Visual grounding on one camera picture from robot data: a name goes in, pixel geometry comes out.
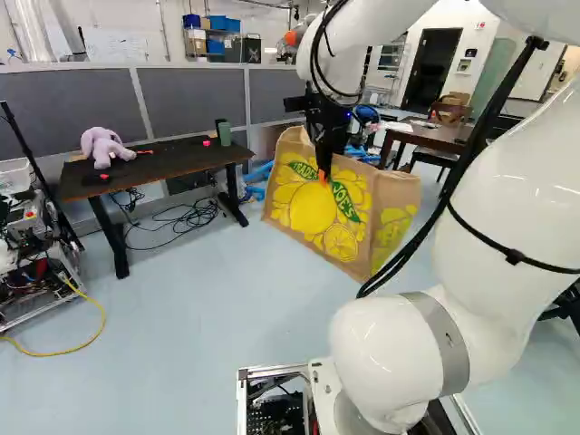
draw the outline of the black pole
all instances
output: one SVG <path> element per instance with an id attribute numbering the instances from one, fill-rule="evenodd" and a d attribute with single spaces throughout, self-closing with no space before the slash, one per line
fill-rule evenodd
<path id="1" fill-rule="evenodd" d="M 487 147 L 486 139 L 488 132 L 493 128 L 493 122 L 501 113 L 509 94 L 516 86 L 517 79 L 526 68 L 529 59 L 534 54 L 535 50 L 545 50 L 549 46 L 548 41 L 544 41 L 537 36 L 529 36 L 526 39 L 526 47 L 518 56 L 516 62 L 512 65 L 506 77 L 496 89 L 491 97 L 485 110 L 481 114 L 473 128 L 471 135 L 465 146 L 465 151 L 460 155 L 459 160 L 451 173 L 447 176 L 445 186 L 441 190 L 440 201 L 435 207 L 433 214 L 427 219 L 417 234 L 407 244 L 393 256 L 389 262 L 381 268 L 375 275 L 373 275 L 366 283 L 364 283 L 357 294 L 357 299 L 370 295 L 381 285 L 388 282 L 393 276 L 397 275 L 405 264 L 411 259 L 413 254 L 417 251 L 425 237 L 430 233 L 431 229 L 443 213 L 447 205 L 450 203 L 453 191 L 459 184 L 461 177 L 468 169 L 471 162 Z"/>
<path id="2" fill-rule="evenodd" d="M 549 45 L 549 41 L 544 41 L 544 39 L 538 36 L 529 36 L 526 39 L 526 46 L 507 72 L 506 77 L 504 77 L 504 80 L 498 86 L 495 93 L 492 95 L 488 105 L 479 117 L 478 122 L 469 136 L 465 148 L 466 150 L 471 150 L 471 152 L 469 154 L 464 153 L 461 155 L 458 164 L 449 174 L 448 181 L 445 182 L 444 190 L 448 189 L 449 186 L 455 188 L 467 170 L 469 164 L 488 146 L 487 138 L 489 137 L 489 132 L 493 129 L 495 120 L 506 105 L 509 94 L 516 86 L 517 79 L 519 79 L 519 76 L 526 68 L 532 54 L 534 54 L 535 50 L 544 51 Z"/>
<path id="3" fill-rule="evenodd" d="M 12 128 L 14 134 L 16 135 L 16 138 L 18 139 L 18 143 L 20 143 L 20 148 L 22 149 L 22 152 L 24 153 L 24 155 L 26 156 L 28 161 L 30 161 L 30 164 L 33 166 L 34 173 L 36 174 L 36 177 L 40 181 L 40 184 L 42 184 L 44 193 L 46 193 L 46 197 L 48 197 L 53 202 L 54 207 L 56 208 L 58 223 L 59 223 L 61 228 L 66 230 L 66 231 L 63 231 L 64 240 L 66 242 L 72 241 L 72 242 L 76 243 L 76 245 L 79 247 L 79 249 L 81 249 L 83 251 L 84 246 L 82 245 L 81 240 L 79 240 L 76 233 L 74 232 L 73 227 L 71 226 L 69 219 L 67 219 L 66 216 L 64 215 L 63 210 L 61 209 L 61 206 L 54 199 L 54 195 L 51 191 L 51 188 L 48 186 L 48 183 L 46 182 L 46 179 L 44 178 L 43 172 L 38 167 L 38 164 L 36 163 L 36 159 L 34 158 L 32 150 L 30 149 L 30 147 L 26 143 L 26 140 L 24 139 L 24 136 L 23 136 L 22 132 L 20 131 L 20 127 L 18 127 L 18 123 L 16 122 L 16 118 L 15 118 L 14 114 L 12 113 L 12 111 L 10 110 L 10 107 L 8 106 L 8 102 L 7 101 L 0 101 L 0 106 L 2 106 L 2 110 L 4 111 L 4 113 L 6 115 L 6 118 L 5 118 L 6 121 L 8 122 L 8 124 L 10 125 L 10 128 Z"/>

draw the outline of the wooden table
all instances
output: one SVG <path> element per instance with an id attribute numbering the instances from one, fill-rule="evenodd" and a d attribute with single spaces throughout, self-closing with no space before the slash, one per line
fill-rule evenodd
<path id="1" fill-rule="evenodd" d="M 461 154 L 465 147 L 465 141 L 467 141 L 469 135 L 473 131 L 473 127 L 470 126 L 449 127 L 446 125 L 440 125 L 437 129 L 429 129 L 427 127 L 413 124 L 411 121 L 425 120 L 423 118 L 409 117 L 400 121 L 411 125 L 413 132 L 387 130 L 387 134 L 382 143 L 379 169 L 385 168 L 389 153 L 391 152 L 392 143 L 395 140 L 398 140 L 401 144 L 399 145 L 399 150 L 397 151 L 397 155 L 392 163 L 393 170 L 396 170 L 399 167 L 402 153 L 405 151 L 407 143 L 430 148 L 432 150 Z"/>
<path id="2" fill-rule="evenodd" d="M 204 140 L 210 140 L 208 147 Z M 64 202 L 89 199 L 92 211 L 114 254 L 115 271 L 122 279 L 129 275 L 129 263 L 122 224 L 113 225 L 102 204 L 101 195 L 182 175 L 219 167 L 226 168 L 227 193 L 218 198 L 242 227 L 248 222 L 238 207 L 236 164 L 254 156 L 247 148 L 232 143 L 222 147 L 218 139 L 197 136 L 180 140 L 165 140 L 132 147 L 135 151 L 152 150 L 153 154 L 138 154 L 137 159 L 123 161 L 114 159 L 108 169 L 97 170 L 92 159 L 64 163 L 59 187 L 59 197 Z M 107 174 L 107 182 L 100 182 L 100 175 Z"/>

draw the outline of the cubicle partition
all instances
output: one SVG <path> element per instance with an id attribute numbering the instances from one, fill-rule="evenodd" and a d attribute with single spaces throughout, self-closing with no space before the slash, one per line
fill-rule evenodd
<path id="1" fill-rule="evenodd" d="M 10 104 L 41 163 L 54 155 L 66 159 L 93 126 L 117 131 L 131 145 L 206 134 L 215 119 L 225 118 L 235 140 L 253 149 L 260 144 L 253 143 L 251 127 L 300 120 L 300 114 L 285 113 L 283 99 L 304 93 L 287 66 L 70 63 L 2 70 L 0 100 Z M 0 123 L 0 160 L 21 156 L 14 134 Z"/>

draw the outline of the lemon print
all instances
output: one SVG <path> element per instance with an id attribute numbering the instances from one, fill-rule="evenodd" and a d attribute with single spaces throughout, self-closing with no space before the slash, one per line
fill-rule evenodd
<path id="1" fill-rule="evenodd" d="M 344 263 L 353 261 L 359 246 L 354 234 L 341 224 L 334 224 L 324 233 L 326 254 Z"/>
<path id="2" fill-rule="evenodd" d="M 366 177 L 332 166 L 331 181 L 323 184 L 314 157 L 287 152 L 279 163 L 270 217 L 304 234 L 304 240 L 328 256 L 344 263 L 355 260 L 372 207 Z"/>
<path id="3" fill-rule="evenodd" d="M 405 233 L 411 227 L 417 208 L 413 205 L 405 208 L 386 208 L 381 213 L 383 227 L 375 233 L 377 247 L 372 251 L 372 273 L 375 274 L 382 267 L 397 246 L 401 243 Z"/>
<path id="4" fill-rule="evenodd" d="M 336 203 L 330 186 L 319 182 L 304 184 L 290 203 L 290 228 L 305 234 L 325 231 L 336 219 Z"/>

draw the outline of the yellow cable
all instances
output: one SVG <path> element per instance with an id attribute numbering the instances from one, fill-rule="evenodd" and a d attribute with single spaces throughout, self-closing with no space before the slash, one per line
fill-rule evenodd
<path id="1" fill-rule="evenodd" d="M 94 304 L 97 308 L 99 308 L 99 311 L 101 311 L 101 326 L 99 327 L 99 330 L 97 331 L 97 333 L 93 337 L 91 337 L 88 342 L 85 342 L 85 343 L 80 344 L 80 345 L 78 345 L 76 347 L 73 347 L 72 349 L 67 349 L 66 351 L 51 352 L 51 353 L 34 353 L 34 352 L 27 351 L 24 347 L 22 347 L 20 344 L 18 344 L 18 342 L 14 338 L 11 338 L 11 337 L 0 337 L 0 340 L 6 340 L 7 342 L 10 342 L 16 349 L 18 349 L 18 351 L 20 351 L 20 352 L 22 352 L 22 353 L 24 353 L 24 354 L 26 354 L 28 356 L 35 356 L 37 358 L 44 358 L 46 356 L 66 355 L 67 353 L 73 353 L 73 352 L 76 352 L 76 351 L 80 351 L 81 349 L 84 349 L 89 344 L 91 344 L 92 342 L 94 342 L 99 337 L 99 335 L 101 335 L 102 330 L 105 327 L 105 323 L 107 322 L 107 314 L 105 313 L 105 309 L 97 301 L 95 301 L 91 297 L 87 296 L 81 290 L 79 290 L 74 285 L 72 285 L 71 282 L 68 279 L 63 279 L 63 282 L 65 284 L 67 284 L 78 296 L 80 296 L 83 299 L 85 299 L 85 300 L 89 301 L 90 303 Z"/>

